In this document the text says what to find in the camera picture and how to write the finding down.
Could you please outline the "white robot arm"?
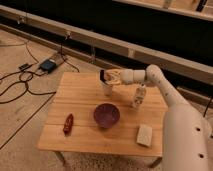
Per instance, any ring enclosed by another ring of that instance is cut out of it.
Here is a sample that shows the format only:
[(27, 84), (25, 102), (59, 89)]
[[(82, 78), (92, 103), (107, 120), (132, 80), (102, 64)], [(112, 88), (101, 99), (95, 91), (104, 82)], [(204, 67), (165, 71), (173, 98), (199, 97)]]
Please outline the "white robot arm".
[(161, 69), (109, 69), (100, 74), (109, 86), (145, 84), (156, 86), (168, 106), (163, 120), (162, 170), (210, 171), (207, 140), (212, 128), (208, 121), (166, 79)]

